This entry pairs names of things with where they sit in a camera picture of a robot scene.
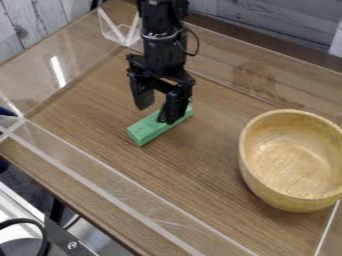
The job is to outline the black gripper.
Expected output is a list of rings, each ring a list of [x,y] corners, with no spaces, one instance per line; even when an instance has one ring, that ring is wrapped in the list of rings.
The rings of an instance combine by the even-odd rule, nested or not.
[[[128,55],[130,87],[140,110],[156,102],[154,91],[166,94],[166,102],[158,114],[158,121],[173,125],[185,117],[193,97],[196,80],[185,70],[188,32],[181,31],[172,38],[144,38],[145,54]],[[164,78],[177,82],[173,86]]]

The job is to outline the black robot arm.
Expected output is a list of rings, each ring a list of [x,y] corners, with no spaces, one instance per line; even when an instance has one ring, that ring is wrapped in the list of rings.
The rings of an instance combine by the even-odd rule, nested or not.
[[[144,54],[129,54],[128,76],[134,102],[141,110],[156,102],[156,92],[166,95],[157,121],[174,124],[185,117],[196,79],[185,69],[192,30],[182,19],[189,15],[189,0],[137,0],[142,19]]]

